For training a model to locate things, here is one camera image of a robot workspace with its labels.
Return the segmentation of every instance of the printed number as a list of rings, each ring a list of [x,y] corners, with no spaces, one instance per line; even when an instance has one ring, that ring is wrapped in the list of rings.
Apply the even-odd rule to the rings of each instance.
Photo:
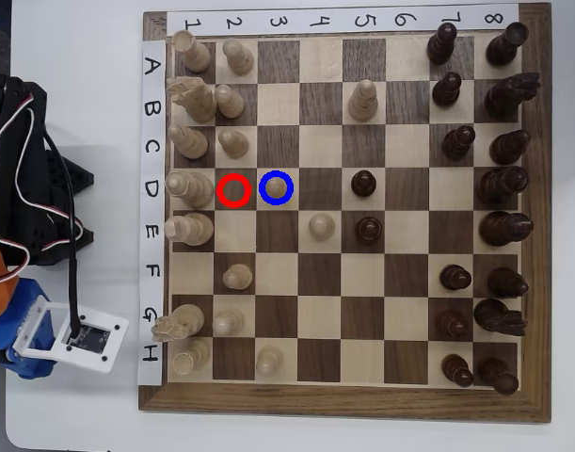
[[[417,18],[415,16],[413,16],[412,14],[408,14],[407,12],[403,12],[401,14],[398,14],[395,17],[394,21],[396,22],[396,25],[398,25],[398,26],[406,25],[407,24],[407,18],[405,16],[412,17],[415,22],[417,21]]]
[[[492,24],[493,22],[497,24],[502,24],[504,17],[500,12],[497,12],[496,14],[487,14],[484,20],[486,21],[487,24]]]

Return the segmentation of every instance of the black pawn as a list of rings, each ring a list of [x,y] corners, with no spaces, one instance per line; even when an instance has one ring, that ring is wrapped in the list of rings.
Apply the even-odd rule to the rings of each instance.
[[[534,223],[523,214],[498,211],[488,214],[479,224],[479,234],[489,245],[503,247],[520,242],[534,229]]]
[[[494,66],[510,63],[530,34],[528,27],[521,22],[513,22],[502,33],[487,45],[486,58]]]
[[[362,171],[357,172],[352,177],[352,191],[359,196],[369,196],[371,195],[376,187],[377,187],[377,180],[375,179],[374,175],[363,169]]]
[[[511,165],[525,153],[530,139],[525,130],[502,134],[490,144],[490,157],[499,165]]]
[[[469,125],[461,125],[446,134],[441,143],[442,151],[453,160],[460,160],[475,141],[475,131]]]
[[[427,56],[434,64],[444,64],[455,50],[456,27],[446,22],[427,43]]]
[[[456,102],[460,94],[462,80],[457,73],[446,73],[434,86],[431,95],[439,106],[449,106]]]

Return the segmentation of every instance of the white pawn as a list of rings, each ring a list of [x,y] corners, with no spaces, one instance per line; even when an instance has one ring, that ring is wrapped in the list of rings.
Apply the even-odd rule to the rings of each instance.
[[[216,336],[236,334],[243,328],[243,314],[236,309],[225,309],[212,322],[212,331]]]
[[[214,235],[214,224],[203,214],[186,214],[172,217],[164,224],[164,234],[172,242],[183,242],[198,247]]]
[[[253,54],[238,40],[225,40],[222,52],[227,56],[229,67],[237,75],[244,75],[251,71]]]
[[[371,80],[361,80],[356,85],[347,104],[350,116],[356,121],[368,121],[379,106],[377,88]]]
[[[319,212],[310,218],[310,233],[319,242],[327,240],[335,232],[335,221],[326,212]]]
[[[216,97],[220,113],[227,118],[234,119],[241,116],[243,110],[246,108],[243,96],[226,85],[219,85],[216,87],[214,95]]]
[[[253,274],[245,264],[235,264],[225,271],[222,282],[230,289],[244,290],[253,282]]]

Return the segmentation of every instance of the wooden chessboard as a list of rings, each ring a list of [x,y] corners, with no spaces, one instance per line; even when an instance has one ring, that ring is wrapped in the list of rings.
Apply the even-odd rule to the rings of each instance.
[[[442,66],[428,62],[429,32],[235,36],[255,57],[253,70],[237,76],[222,53],[227,37],[198,36],[213,62],[193,74],[170,45],[166,14],[145,14],[145,40],[166,40],[166,77],[199,76],[212,88],[227,84],[246,102],[235,120],[218,112],[199,124],[166,99],[166,126],[188,125],[209,141],[203,158],[188,160],[168,140],[166,173],[197,171],[215,185],[237,173],[254,191],[241,208],[227,208],[215,197],[200,210],[215,225],[205,245],[166,241],[164,313],[199,306],[205,323],[197,336],[211,356],[181,376],[172,360],[185,341],[164,346],[163,385],[139,388],[141,410],[550,420],[550,6],[519,5],[519,19],[530,38],[512,63],[498,69],[487,63],[485,49],[500,32],[459,28],[454,54]],[[440,108],[431,89],[448,71],[459,73],[463,84],[455,105]],[[487,91],[521,72],[539,72],[542,90],[517,114],[493,120],[483,103]],[[360,123],[349,116],[347,100],[365,78],[375,81],[379,109]],[[471,125],[477,137],[466,157],[453,161],[440,144],[461,124]],[[250,149],[238,159],[217,141],[226,128],[248,137]],[[533,137],[519,162],[531,182],[500,210],[525,213],[535,230],[522,243],[493,248],[477,233],[491,210],[474,187],[495,166],[490,142],[520,128]],[[350,188],[361,169],[377,181],[368,198]],[[294,182],[283,205],[269,205],[258,193],[270,170],[284,171]],[[224,194],[240,199],[243,187],[230,182]],[[165,203],[166,218],[192,210],[179,198],[166,196]],[[315,241],[308,228],[321,211],[336,224],[326,242]],[[372,245],[355,235],[363,217],[383,225]],[[226,269],[238,263],[254,273],[244,291],[222,283]],[[471,273],[468,289],[440,285],[439,272],[448,264]],[[491,296],[487,274],[499,266],[514,268],[531,287],[522,299],[503,300],[528,319],[523,339],[484,331],[473,320],[473,307]],[[244,328],[234,337],[214,337],[212,320],[226,307],[243,313]],[[440,333],[436,317],[446,309],[460,311],[472,332],[457,340]],[[255,362],[266,346],[281,350],[283,362],[277,374],[263,378]],[[472,387],[455,386],[440,370],[451,353],[472,370],[485,357],[504,360],[518,375],[519,390],[498,395],[475,372]]]

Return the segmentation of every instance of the table surface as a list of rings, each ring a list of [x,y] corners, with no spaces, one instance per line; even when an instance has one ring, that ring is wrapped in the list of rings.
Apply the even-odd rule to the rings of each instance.
[[[359,0],[360,6],[444,0]],[[452,3],[477,3],[457,0]],[[245,0],[239,8],[355,6],[355,0]],[[234,8],[211,0],[205,8]],[[142,13],[183,0],[15,0],[11,73],[49,93],[51,136],[95,174],[76,212],[95,231],[79,254],[79,299],[132,322],[109,375],[59,364],[47,379],[8,374],[7,433],[19,447],[172,452],[385,449],[575,451],[575,0],[553,0],[552,423],[428,421],[145,413],[137,409],[138,180]],[[30,268],[55,301],[67,264]]]

